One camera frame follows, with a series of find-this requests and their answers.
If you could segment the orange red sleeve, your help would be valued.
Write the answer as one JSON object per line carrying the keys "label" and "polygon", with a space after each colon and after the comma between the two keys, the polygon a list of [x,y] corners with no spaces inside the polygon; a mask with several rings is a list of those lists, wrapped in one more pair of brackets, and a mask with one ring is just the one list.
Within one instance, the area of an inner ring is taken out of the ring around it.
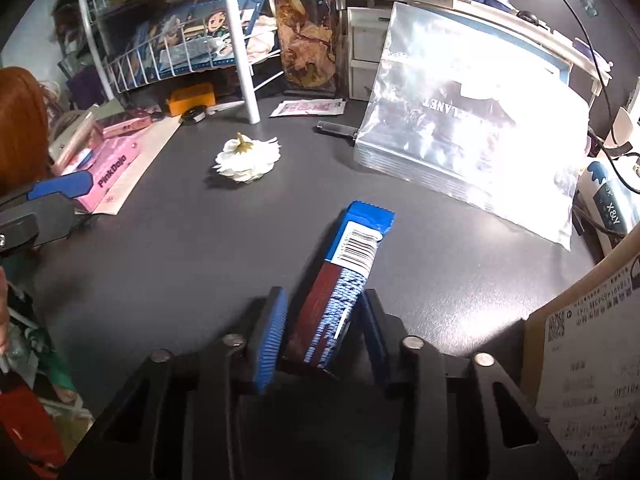
{"label": "orange red sleeve", "polygon": [[1,195],[43,179],[48,164],[48,120],[38,81],[21,67],[2,68]]}

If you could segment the brown illustrated card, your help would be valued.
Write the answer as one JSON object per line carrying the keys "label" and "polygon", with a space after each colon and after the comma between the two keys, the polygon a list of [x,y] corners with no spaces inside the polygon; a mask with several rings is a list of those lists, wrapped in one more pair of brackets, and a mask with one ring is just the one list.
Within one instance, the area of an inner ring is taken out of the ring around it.
{"label": "brown illustrated card", "polygon": [[274,0],[283,75],[288,90],[337,92],[335,0]]}

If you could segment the pink patterned box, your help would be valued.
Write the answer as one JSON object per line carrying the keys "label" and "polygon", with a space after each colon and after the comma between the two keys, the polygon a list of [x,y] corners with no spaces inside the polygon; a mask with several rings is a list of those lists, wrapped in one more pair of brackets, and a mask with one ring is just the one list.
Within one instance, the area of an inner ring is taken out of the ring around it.
{"label": "pink patterned box", "polygon": [[138,157],[141,145],[133,136],[116,136],[103,140],[94,148],[84,148],[64,168],[62,175],[88,171],[92,175],[92,188],[78,202],[85,211],[93,212],[106,193]]}

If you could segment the shiny plastic bag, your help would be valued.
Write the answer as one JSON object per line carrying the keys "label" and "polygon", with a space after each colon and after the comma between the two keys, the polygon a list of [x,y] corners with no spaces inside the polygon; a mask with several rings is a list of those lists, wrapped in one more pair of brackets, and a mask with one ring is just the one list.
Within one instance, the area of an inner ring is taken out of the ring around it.
{"label": "shiny plastic bag", "polygon": [[567,246],[588,122],[532,49],[396,3],[354,157]]}

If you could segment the blue snack bar wrapper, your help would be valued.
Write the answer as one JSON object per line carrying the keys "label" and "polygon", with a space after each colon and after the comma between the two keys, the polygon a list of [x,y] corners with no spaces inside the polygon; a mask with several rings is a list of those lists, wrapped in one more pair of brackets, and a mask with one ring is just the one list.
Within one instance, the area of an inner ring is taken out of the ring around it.
{"label": "blue snack bar wrapper", "polygon": [[360,200],[346,208],[288,337],[285,359],[318,370],[329,366],[394,221],[393,212]]}

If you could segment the pink white packet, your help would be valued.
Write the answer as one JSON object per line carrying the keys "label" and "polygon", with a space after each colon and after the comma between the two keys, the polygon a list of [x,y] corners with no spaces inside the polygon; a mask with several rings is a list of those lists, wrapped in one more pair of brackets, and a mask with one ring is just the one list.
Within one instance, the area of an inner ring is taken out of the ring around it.
{"label": "pink white packet", "polygon": [[342,99],[287,100],[280,103],[270,118],[288,116],[340,116],[346,102]]}

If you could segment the brown cardboard box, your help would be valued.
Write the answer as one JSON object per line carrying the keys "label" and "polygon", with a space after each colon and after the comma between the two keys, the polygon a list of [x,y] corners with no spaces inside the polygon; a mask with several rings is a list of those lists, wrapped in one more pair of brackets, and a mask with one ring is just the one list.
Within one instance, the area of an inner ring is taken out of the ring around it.
{"label": "brown cardboard box", "polygon": [[638,478],[637,230],[529,315],[521,389],[579,478]]}

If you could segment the white artificial flower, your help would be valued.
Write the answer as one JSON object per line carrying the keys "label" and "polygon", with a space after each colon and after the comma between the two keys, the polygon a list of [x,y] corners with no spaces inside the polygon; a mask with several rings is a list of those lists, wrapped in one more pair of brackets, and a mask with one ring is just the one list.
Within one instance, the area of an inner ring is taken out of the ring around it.
{"label": "white artificial flower", "polygon": [[236,183],[250,183],[273,170],[280,158],[277,138],[254,140],[238,132],[217,154],[213,170]]}

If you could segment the anime picture box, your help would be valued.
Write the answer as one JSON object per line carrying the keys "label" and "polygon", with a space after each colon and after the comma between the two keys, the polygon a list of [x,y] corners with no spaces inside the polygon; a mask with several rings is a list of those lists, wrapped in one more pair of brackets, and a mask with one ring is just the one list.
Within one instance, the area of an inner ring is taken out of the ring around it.
{"label": "anime picture box", "polygon": [[185,1],[139,24],[110,69],[129,89],[234,62],[224,0]]}

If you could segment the white drawer unit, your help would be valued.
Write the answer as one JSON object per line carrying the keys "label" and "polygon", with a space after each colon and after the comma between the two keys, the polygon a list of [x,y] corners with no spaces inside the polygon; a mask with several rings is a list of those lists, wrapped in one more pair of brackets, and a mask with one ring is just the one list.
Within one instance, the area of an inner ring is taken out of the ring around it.
{"label": "white drawer unit", "polygon": [[347,9],[348,94],[351,100],[370,99],[390,14],[390,9]]}

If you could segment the black pen tool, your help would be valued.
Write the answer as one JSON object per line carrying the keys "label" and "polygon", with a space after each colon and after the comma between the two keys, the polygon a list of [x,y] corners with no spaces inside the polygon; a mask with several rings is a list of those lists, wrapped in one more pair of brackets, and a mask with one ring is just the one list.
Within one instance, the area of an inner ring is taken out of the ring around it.
{"label": "black pen tool", "polygon": [[327,136],[338,136],[344,138],[350,142],[355,142],[358,136],[358,129],[351,126],[336,124],[335,122],[326,122],[320,120],[314,127],[318,133],[326,134]]}

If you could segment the orange toy car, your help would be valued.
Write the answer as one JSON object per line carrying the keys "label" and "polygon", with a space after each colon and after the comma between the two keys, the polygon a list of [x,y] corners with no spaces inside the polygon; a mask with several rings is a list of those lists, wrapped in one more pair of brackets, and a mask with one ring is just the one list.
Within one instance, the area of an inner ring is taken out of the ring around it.
{"label": "orange toy car", "polygon": [[211,82],[201,82],[171,92],[168,100],[168,113],[171,117],[180,116],[191,108],[216,104],[214,86]]}

